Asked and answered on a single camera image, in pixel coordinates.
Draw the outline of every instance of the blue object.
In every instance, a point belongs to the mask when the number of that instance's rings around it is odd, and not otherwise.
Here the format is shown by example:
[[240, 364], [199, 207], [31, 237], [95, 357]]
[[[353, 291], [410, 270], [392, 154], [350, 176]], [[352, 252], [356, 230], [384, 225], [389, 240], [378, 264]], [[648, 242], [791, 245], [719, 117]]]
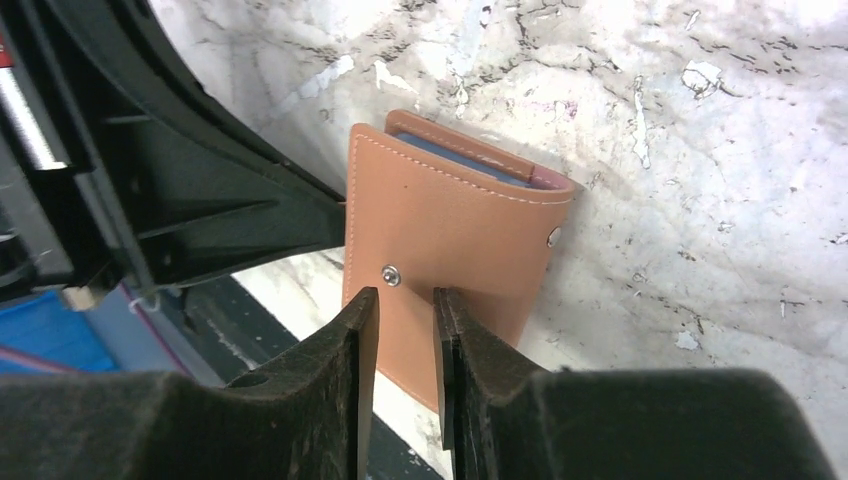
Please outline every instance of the blue object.
[[[85, 316], [65, 309], [53, 292], [0, 311], [0, 345], [88, 372], [119, 370]], [[0, 360], [0, 373], [35, 372]]]
[[412, 146], [418, 147], [421, 150], [425, 150], [427, 152], [433, 153], [435, 155], [438, 155], [438, 156], [445, 158], [447, 160], [450, 160], [452, 162], [466, 166], [470, 169], [477, 170], [480, 173], [485, 173], [486, 175], [490, 175], [492, 177], [495, 177], [495, 179], [497, 179], [501, 182], [508, 183], [510, 185], [517, 185], [519, 187], [535, 188], [532, 185], [530, 185], [529, 183], [522, 181], [522, 180], [519, 180], [519, 179], [512, 177], [510, 175], [507, 175], [506, 173], [503, 173], [496, 168], [492, 168], [488, 165], [484, 165], [482, 163], [475, 162], [474, 160], [472, 160], [468, 157], [463, 157], [462, 155], [460, 155], [458, 153], [454, 153], [454, 152], [452, 152], [452, 151], [450, 151], [450, 150], [448, 150], [444, 147], [436, 145], [435, 143], [428, 142], [427, 140], [424, 140], [421, 137], [416, 137], [415, 135], [412, 135], [411, 133], [406, 133], [406, 132], [398, 133], [397, 135], [395, 135], [395, 138], [397, 138], [398, 140], [403, 140], [404, 142], [406, 142], [406, 143], [408, 143]]

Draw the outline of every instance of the marble countertop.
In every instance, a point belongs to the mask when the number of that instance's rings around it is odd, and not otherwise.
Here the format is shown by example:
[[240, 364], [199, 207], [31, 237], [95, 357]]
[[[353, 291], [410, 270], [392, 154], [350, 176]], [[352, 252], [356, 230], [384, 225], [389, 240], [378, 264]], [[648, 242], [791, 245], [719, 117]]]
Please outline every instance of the marble countertop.
[[[848, 10], [840, 2], [152, 0], [217, 98], [344, 191], [406, 108], [581, 185], [519, 349], [548, 368], [758, 368], [848, 475]], [[295, 335], [341, 250], [236, 275]], [[435, 415], [375, 411], [443, 474]]]

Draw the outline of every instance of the wallet pocket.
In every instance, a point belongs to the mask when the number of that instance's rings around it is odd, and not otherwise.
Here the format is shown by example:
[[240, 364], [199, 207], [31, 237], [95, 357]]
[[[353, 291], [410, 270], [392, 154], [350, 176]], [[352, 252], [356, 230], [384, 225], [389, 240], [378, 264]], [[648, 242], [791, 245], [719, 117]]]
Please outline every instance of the wallet pocket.
[[[526, 185], [415, 147], [401, 133]], [[386, 132], [354, 125], [343, 300], [379, 289], [379, 370], [437, 409], [435, 287], [459, 289], [476, 318], [514, 346], [573, 194], [566, 177], [410, 112], [391, 112]]]

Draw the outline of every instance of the white marble table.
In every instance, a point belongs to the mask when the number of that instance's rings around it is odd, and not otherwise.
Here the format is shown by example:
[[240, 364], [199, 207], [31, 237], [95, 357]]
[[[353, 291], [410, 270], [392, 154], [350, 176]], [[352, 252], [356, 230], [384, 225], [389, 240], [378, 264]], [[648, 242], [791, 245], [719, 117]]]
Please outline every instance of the white marble table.
[[[848, 475], [848, 10], [838, 0], [152, 0], [207, 92], [344, 191], [407, 108], [582, 185], [520, 349], [549, 368], [746, 366]], [[340, 250], [236, 275], [297, 336]], [[375, 410], [440, 472], [436, 417]]]

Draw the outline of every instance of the brown leather wallet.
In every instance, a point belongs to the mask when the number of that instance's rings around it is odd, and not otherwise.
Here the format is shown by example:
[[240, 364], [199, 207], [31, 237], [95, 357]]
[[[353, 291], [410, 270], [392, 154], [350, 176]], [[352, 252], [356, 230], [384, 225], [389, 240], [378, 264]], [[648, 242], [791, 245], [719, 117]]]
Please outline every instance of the brown leather wallet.
[[[513, 185], [395, 135], [408, 133], [525, 182]], [[350, 133], [344, 303], [380, 295], [377, 367], [438, 408], [433, 288], [455, 287], [515, 346], [541, 286], [574, 184], [563, 175], [413, 113]]]

